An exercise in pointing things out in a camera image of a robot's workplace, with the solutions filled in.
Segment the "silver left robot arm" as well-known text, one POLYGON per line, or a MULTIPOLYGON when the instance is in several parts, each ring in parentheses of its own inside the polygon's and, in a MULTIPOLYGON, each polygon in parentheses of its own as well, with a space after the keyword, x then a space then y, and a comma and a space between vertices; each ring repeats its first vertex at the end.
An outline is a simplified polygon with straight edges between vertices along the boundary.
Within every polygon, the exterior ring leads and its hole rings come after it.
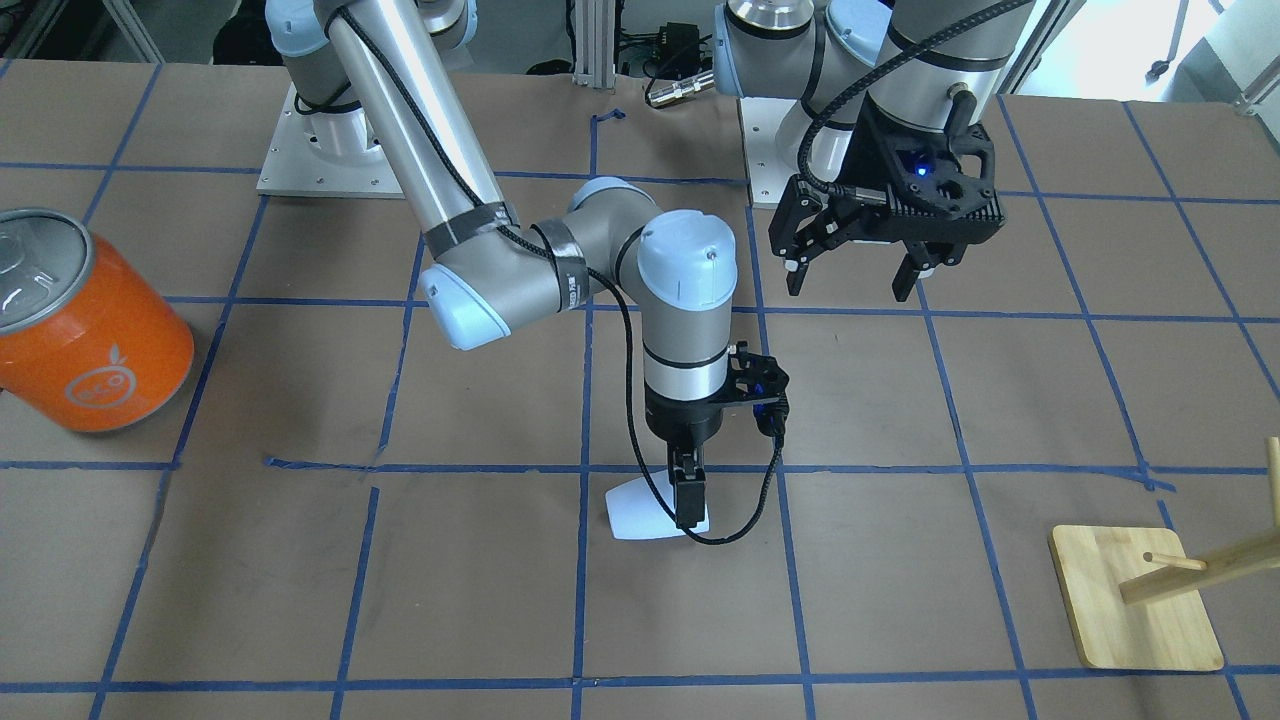
POLYGON ((845 243, 900 243, 897 301, 1006 222, 980 118, 1028 1, 727 1, 716 88, 739 97, 751 191, 791 295, 845 243))

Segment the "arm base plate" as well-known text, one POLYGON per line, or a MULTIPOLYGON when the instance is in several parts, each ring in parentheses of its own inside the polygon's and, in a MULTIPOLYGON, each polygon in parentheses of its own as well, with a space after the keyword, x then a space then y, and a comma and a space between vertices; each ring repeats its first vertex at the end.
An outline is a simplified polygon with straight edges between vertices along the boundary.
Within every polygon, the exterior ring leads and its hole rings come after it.
MULTIPOLYGON (((740 117, 753 204, 772 210, 797 173, 799 145, 812 118, 801 101, 780 97, 742 97, 740 117)), ((835 181, 851 138, 851 129, 820 129, 812 145, 812 173, 835 181)))
POLYGON ((294 85, 288 88, 262 161, 257 191, 289 197, 403 196, 365 110, 311 111, 294 85))

